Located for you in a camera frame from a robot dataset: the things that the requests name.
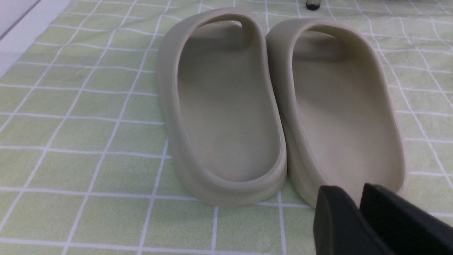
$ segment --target beige slide sandal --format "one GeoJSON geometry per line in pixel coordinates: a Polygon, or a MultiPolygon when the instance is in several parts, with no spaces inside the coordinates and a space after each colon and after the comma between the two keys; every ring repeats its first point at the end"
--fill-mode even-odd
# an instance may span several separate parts
{"type": "Polygon", "coordinates": [[[157,72],[172,157],[189,192],[242,206],[282,187],[286,144],[265,35],[251,12],[221,8],[179,22],[162,41],[157,72]]]}
{"type": "Polygon", "coordinates": [[[322,185],[360,203],[365,183],[401,194],[407,171],[385,76],[359,32],[334,20],[283,21],[266,36],[288,171],[315,207],[322,185]]]}

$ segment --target white wall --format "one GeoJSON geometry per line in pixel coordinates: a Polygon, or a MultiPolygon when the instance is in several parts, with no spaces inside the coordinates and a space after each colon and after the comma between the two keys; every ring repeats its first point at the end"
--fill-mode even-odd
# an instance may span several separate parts
{"type": "MultiPolygon", "coordinates": [[[[38,0],[0,0],[0,20],[11,20],[19,18],[30,8],[33,2],[38,0]]],[[[42,34],[50,25],[52,20],[58,17],[69,4],[70,0],[40,0],[39,3],[9,32],[0,40],[0,77],[13,65],[13,63],[25,52],[28,47],[42,34]]]]}
{"type": "Polygon", "coordinates": [[[0,36],[38,0],[0,0],[0,36]]]}

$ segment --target grid pattern tablecloth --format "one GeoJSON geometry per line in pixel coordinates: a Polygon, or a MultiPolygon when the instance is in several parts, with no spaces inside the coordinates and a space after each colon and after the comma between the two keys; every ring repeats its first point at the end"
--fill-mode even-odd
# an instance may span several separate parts
{"type": "Polygon", "coordinates": [[[0,78],[0,254],[314,254],[314,210],[290,182],[219,209],[173,169],[157,49],[175,23],[226,6],[267,31],[314,16],[360,30],[405,137],[407,198],[453,225],[453,1],[74,0],[0,78]]]}

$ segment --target slide sandal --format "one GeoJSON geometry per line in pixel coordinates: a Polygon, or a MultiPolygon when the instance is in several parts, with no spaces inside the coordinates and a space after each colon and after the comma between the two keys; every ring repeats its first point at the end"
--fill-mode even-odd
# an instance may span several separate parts
{"type": "Polygon", "coordinates": [[[265,35],[251,12],[220,8],[177,23],[157,72],[172,157],[190,193],[242,206],[282,187],[286,144],[265,35]]]}
{"type": "Polygon", "coordinates": [[[321,186],[313,221],[316,255],[394,255],[337,186],[321,186]]]}
{"type": "Polygon", "coordinates": [[[401,194],[407,171],[382,66],[359,32],[334,20],[280,22],[266,36],[288,171],[311,206],[320,186],[358,205],[365,183],[401,194]]]}
{"type": "Polygon", "coordinates": [[[399,255],[453,255],[453,228],[379,185],[365,184],[360,212],[399,255]]]}

